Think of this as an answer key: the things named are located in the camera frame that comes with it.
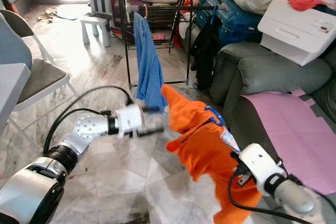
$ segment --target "white plastic chair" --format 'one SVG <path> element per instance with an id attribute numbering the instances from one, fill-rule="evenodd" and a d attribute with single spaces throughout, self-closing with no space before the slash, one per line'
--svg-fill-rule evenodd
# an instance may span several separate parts
<path id="1" fill-rule="evenodd" d="M 109 47 L 111 45 L 109 38 L 110 31 L 107 31 L 107 24 L 109 23 L 110 26 L 114 26 L 112 19 L 111 0 L 90 0 L 90 5 L 91 11 L 94 14 L 98 15 L 96 15 L 96 17 L 84 16 L 80 19 L 82 25 L 83 43 L 90 43 L 89 36 L 86 30 L 86 24 L 91 24 L 94 36 L 99 35 L 97 26 L 100 27 L 102 31 L 103 45 L 105 47 Z M 105 14 L 106 17 L 99 17 L 99 14 Z"/>
<path id="2" fill-rule="evenodd" d="M 11 40 L 13 41 L 13 43 L 17 44 L 18 46 L 20 45 L 21 48 L 23 48 L 21 50 L 22 57 L 30 58 L 31 60 L 32 56 L 31 52 L 28 46 L 23 42 L 21 38 L 32 36 L 36 41 L 36 43 L 38 44 L 43 58 L 43 59 L 33 59 L 33 65 L 30 69 L 31 72 L 30 77 L 27 83 L 25 84 L 23 91 L 13 111 L 21 111 L 31 106 L 40 99 L 44 98 L 45 96 L 53 93 L 63 85 L 67 85 L 70 88 L 70 90 L 74 93 L 74 95 L 78 96 L 78 93 L 69 82 L 70 81 L 69 73 L 65 72 L 64 70 L 56 66 L 54 60 L 52 59 L 46 48 L 39 41 L 34 32 L 31 30 L 26 21 L 22 19 L 19 15 L 10 12 L 8 10 L 0 10 L 0 13 L 5 18 L 5 20 L 3 20 L 3 18 L 0 17 L 0 22 L 3 22 L 2 23 L 3 25 L 8 25 L 7 29 L 3 31 L 4 34 L 1 34 L 2 31 L 0 30 L 0 37 L 11 36 L 12 37 Z M 28 139 L 31 139 L 25 133 L 24 130 L 30 127 L 40 118 L 48 114 L 50 111 L 37 118 L 35 121 L 31 122 L 24 129 L 22 129 L 17 123 L 15 123 L 13 119 L 9 118 L 8 121 Z"/>

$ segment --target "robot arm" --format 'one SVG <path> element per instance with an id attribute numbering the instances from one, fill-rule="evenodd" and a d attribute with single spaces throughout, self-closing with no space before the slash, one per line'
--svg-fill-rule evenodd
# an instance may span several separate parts
<path id="1" fill-rule="evenodd" d="M 243 186 L 251 177 L 262 195 L 272 196 L 289 215 L 306 223 L 326 223 L 322 216 L 319 195 L 305 187 L 293 176 L 288 176 L 259 144 L 248 145 L 238 156 L 247 171 L 238 183 Z"/>
<path id="2" fill-rule="evenodd" d="M 115 114 L 83 116 L 62 142 L 13 175 L 0 190 L 0 224 L 46 223 L 62 198 L 67 177 L 93 140 L 103 135 L 136 136 L 142 131 L 138 106 Z"/>

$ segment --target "white table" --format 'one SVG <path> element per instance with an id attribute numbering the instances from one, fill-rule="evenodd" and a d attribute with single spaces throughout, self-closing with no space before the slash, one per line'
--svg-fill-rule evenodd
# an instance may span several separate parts
<path id="1" fill-rule="evenodd" d="M 29 76 L 23 63 L 0 65 L 0 136 Z"/>

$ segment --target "silver robot arm segment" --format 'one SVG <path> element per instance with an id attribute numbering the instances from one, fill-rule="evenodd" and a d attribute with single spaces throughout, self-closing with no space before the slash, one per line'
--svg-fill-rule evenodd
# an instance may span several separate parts
<path id="1" fill-rule="evenodd" d="M 115 111 L 115 116 L 81 117 L 62 142 L 19 170 L 0 189 L 0 224 L 47 223 L 62 198 L 67 177 L 90 143 L 103 135 L 135 136 L 141 129 L 141 110 L 134 104 Z"/>

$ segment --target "red cloth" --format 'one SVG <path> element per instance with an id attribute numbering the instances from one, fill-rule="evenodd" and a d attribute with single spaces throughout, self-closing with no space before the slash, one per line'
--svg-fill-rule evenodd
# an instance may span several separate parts
<path id="1" fill-rule="evenodd" d="M 232 150 L 219 138 L 223 128 L 206 123 L 213 114 L 204 110 L 203 102 L 190 102 L 168 85 L 162 86 L 162 94 L 169 105 L 170 128 L 182 134 L 167 143 L 166 148 L 179 156 L 193 181 L 202 174 L 209 174 L 215 182 L 215 195 L 222 207 L 214 216 L 215 224 L 244 223 L 250 212 L 236 208 L 227 196 L 229 179 L 238 164 L 230 157 Z M 242 205 L 255 207 L 261 194 L 254 181 L 240 187 L 237 180 L 232 186 L 233 198 Z"/>
<path id="2" fill-rule="evenodd" d="M 175 29 L 175 36 L 174 36 L 174 46 L 180 49 L 183 49 L 183 45 L 181 43 L 181 37 L 180 33 L 178 31 L 179 29 Z"/>
<path id="3" fill-rule="evenodd" d="M 314 8 L 317 5 L 326 5 L 326 3 L 321 0 L 288 0 L 288 2 L 293 9 L 300 12 Z"/>

